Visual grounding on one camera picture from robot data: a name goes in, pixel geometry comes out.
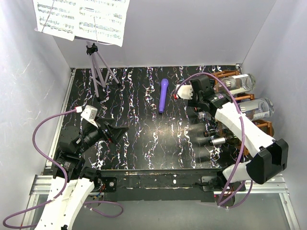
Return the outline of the clear glass bottle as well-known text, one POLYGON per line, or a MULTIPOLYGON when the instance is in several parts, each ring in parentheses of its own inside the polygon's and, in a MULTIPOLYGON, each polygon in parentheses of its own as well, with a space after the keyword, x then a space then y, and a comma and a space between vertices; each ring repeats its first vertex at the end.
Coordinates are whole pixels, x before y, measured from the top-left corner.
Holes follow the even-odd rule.
POLYGON ((254 89, 256 79, 251 74, 234 75, 220 78, 232 95, 247 93, 254 89))

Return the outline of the clear plastic bottle blue label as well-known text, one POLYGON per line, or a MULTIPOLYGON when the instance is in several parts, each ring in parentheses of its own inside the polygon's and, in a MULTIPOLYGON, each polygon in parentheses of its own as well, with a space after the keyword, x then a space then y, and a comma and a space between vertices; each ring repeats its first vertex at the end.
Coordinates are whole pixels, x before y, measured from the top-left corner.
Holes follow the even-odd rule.
POLYGON ((238 104, 240 111, 251 121, 269 118, 274 114, 274 106, 270 99, 260 98, 238 104))

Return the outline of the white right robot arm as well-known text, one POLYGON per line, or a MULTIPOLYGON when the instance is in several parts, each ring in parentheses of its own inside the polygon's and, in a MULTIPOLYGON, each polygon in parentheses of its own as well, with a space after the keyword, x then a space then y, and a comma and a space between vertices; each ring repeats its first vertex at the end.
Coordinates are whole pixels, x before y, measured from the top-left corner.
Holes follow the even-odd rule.
POLYGON ((189 104, 208 112, 223 123, 252 156, 250 161, 239 162, 224 169, 223 175, 217 178, 218 187, 226 191, 235 182, 246 180, 264 184, 286 169, 288 143, 283 139, 275 140, 252 123, 240 112, 230 92, 215 93, 208 77, 208 73, 192 76, 192 98, 189 104))

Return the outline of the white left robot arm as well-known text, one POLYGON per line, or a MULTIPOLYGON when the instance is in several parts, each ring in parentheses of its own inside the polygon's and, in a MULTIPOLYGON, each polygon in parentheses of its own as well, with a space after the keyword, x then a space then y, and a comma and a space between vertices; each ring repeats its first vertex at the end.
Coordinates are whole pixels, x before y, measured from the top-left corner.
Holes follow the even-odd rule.
POLYGON ((118 144, 128 131, 127 126, 116 127, 114 119, 96 117, 86 122, 83 131, 75 126, 64 128, 59 138, 59 154, 52 167, 49 203, 36 225, 37 230, 70 230, 91 192, 115 192, 117 179, 107 177, 100 170, 86 167, 83 154, 103 140, 118 144))

